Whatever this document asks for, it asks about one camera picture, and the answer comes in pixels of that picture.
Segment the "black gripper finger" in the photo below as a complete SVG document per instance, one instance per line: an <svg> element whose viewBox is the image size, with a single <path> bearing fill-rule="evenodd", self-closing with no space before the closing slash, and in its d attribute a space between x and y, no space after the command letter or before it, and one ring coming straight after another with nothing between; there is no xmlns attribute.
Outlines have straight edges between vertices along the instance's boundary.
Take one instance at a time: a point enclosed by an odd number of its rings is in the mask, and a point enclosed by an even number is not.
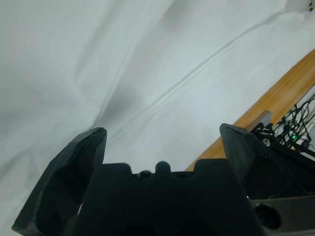
<svg viewBox="0 0 315 236"><path fill-rule="evenodd" d="M246 195L250 199L276 199L306 196L280 156L244 128L223 123L220 135L229 160Z"/></svg>
<svg viewBox="0 0 315 236"><path fill-rule="evenodd" d="M94 170L104 159L107 131L77 135L53 158L30 193L12 230L63 233L77 214Z"/></svg>

